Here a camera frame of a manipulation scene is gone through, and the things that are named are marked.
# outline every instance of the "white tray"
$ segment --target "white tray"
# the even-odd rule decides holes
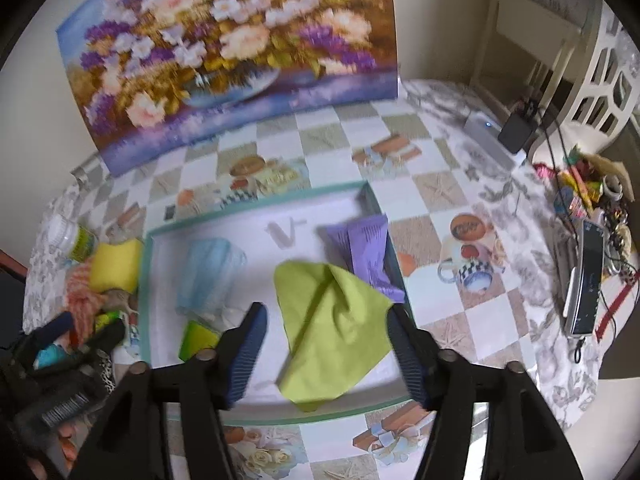
[[[159,228],[148,234],[140,283],[142,358],[152,367],[180,363],[178,350],[188,319],[176,312],[177,289],[192,240],[223,237],[247,256],[228,305],[248,309],[254,301],[267,306],[267,334],[247,386],[235,408],[223,414],[225,423],[297,424],[354,415],[396,404],[408,398],[393,352],[379,362],[354,388],[316,412],[304,413],[280,393],[276,379],[289,345],[273,283],[275,267],[286,260],[328,262],[345,266],[326,239],[324,227],[380,213],[368,184],[357,182],[324,189],[289,193],[226,209]],[[276,222],[289,231],[290,218],[306,220],[296,228],[296,243],[281,250],[266,227]],[[387,237],[385,269],[391,282],[404,290],[396,255]]]

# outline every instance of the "blue surgical mask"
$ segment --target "blue surgical mask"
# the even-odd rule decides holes
[[[245,264],[244,251],[225,238],[193,241],[178,288],[178,312],[212,324]]]

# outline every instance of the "checkered tablecloth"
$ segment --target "checkered tablecloth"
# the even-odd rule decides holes
[[[544,186],[529,166],[513,175],[505,173],[463,133],[469,113],[483,108],[467,88],[439,82],[412,82],[408,87],[410,94],[404,92],[394,101],[322,108],[248,124],[174,150],[117,178],[105,178],[106,170],[98,166],[89,174],[97,183],[95,189],[67,189],[50,205],[43,226],[55,210],[78,219],[104,240],[106,228],[137,203],[143,221],[133,235],[143,236],[168,222],[219,207],[218,183],[229,177],[238,160],[251,155],[298,168],[303,187],[369,180],[390,221],[396,251],[408,254],[414,263],[404,283],[416,323],[472,362],[502,367],[519,360],[537,369],[545,399],[568,427],[594,398],[600,361],[596,343],[587,342],[582,362],[575,365],[572,348],[561,335],[554,264],[547,247],[554,216]],[[385,166],[354,162],[355,153],[392,134],[406,138],[419,155]],[[185,190],[189,197],[183,203]],[[494,275],[484,294],[438,277],[443,243],[452,220],[461,214],[492,225],[504,247],[504,272]],[[38,235],[30,264],[27,331],[63,307],[65,277],[61,257],[46,245],[44,232]],[[296,442],[301,439],[306,462],[296,466],[299,474],[288,478],[351,478],[344,475],[354,471],[360,471],[354,478],[412,478],[409,469],[419,462],[419,456],[416,462],[412,455],[408,462],[396,464],[406,468],[404,474],[354,448],[351,439],[367,428],[365,415],[287,428],[262,430],[285,431]],[[322,476],[331,468],[317,465],[352,457],[359,461],[357,466],[336,466],[336,474],[343,476]]]

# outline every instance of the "white router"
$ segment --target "white router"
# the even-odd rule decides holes
[[[466,120],[464,132],[487,152],[505,170],[519,168],[526,160],[527,154],[520,150],[515,155],[510,153],[498,140],[502,126],[484,112],[471,112]]]

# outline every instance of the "canvas painting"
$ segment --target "canvas painting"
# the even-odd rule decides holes
[[[58,44],[114,175],[252,121],[398,94],[393,0],[87,0]]]

